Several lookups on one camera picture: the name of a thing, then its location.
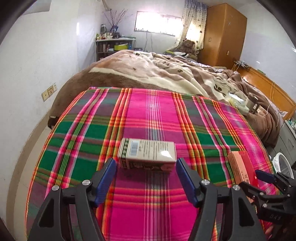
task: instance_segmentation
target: ceiling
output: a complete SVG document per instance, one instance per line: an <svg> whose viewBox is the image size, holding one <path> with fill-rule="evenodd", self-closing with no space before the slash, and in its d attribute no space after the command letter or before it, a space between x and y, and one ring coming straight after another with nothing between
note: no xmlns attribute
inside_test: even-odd
<svg viewBox="0 0 296 241"><path fill-rule="evenodd" d="M246 4L257 2L257 0L199 0L199 2L202 2L208 6L214 6L221 3L228 3L235 9L238 9Z"/></svg>

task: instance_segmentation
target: beige box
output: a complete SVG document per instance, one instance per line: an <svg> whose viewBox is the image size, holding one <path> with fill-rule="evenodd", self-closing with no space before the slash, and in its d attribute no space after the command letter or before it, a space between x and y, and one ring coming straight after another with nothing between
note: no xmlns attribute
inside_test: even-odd
<svg viewBox="0 0 296 241"><path fill-rule="evenodd" d="M170 172L176 164L174 142L123 138L118 160L126 169L145 169Z"/></svg>

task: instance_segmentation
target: plaid cloth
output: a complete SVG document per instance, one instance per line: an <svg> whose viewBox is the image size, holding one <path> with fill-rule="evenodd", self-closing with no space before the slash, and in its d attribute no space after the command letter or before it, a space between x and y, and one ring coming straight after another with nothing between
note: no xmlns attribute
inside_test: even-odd
<svg viewBox="0 0 296 241"><path fill-rule="evenodd" d="M26 230L53 185L90 179L117 152L123 137L173 141L202 178L217 186L235 183L227 155L247 151L254 166L273 172L266 150L239 112L203 97L168 91L95 88L80 93L49 135L35 168L26 206ZM275 194L274 186L259 181ZM212 240L218 240L218 206ZM76 240L81 240L71 207ZM187 201L176 171L170 174L118 169L96 216L106 240L187 240L197 210Z"/></svg>

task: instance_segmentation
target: metal bolt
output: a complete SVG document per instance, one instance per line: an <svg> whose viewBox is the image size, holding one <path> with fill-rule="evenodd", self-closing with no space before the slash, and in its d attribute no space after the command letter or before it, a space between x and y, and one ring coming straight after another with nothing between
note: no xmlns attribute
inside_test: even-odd
<svg viewBox="0 0 296 241"><path fill-rule="evenodd" d="M88 186L90 183L91 183L90 180L84 180L84 181L82 181L82 185L83 186Z"/></svg>
<svg viewBox="0 0 296 241"><path fill-rule="evenodd" d="M235 191L238 191L239 189L240 189L240 186L239 185L233 185L233 187L232 187Z"/></svg>
<svg viewBox="0 0 296 241"><path fill-rule="evenodd" d="M210 181L208 179L202 179L202 184L207 186L210 184Z"/></svg>
<svg viewBox="0 0 296 241"><path fill-rule="evenodd" d="M53 191L57 191L57 190L59 190L59 186L58 186L58 185L54 185L54 186L52 187L52 190L53 190Z"/></svg>

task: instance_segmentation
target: floor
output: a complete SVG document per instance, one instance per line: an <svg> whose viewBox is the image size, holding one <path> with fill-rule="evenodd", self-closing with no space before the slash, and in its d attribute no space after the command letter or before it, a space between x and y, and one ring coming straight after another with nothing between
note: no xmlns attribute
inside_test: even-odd
<svg viewBox="0 0 296 241"><path fill-rule="evenodd" d="M17 188L17 195L15 200L14 208L14 232L16 241L26 241L26 231L25 231L25 208L27 195L29 192L29 185L31 182L32 174L34 172L35 166L37 164L39 155L42 151L43 145L46 142L48 135L50 134L51 129L45 127L42 134L38 138L36 144L34 145L25 168L22 172L20 182Z"/></svg>

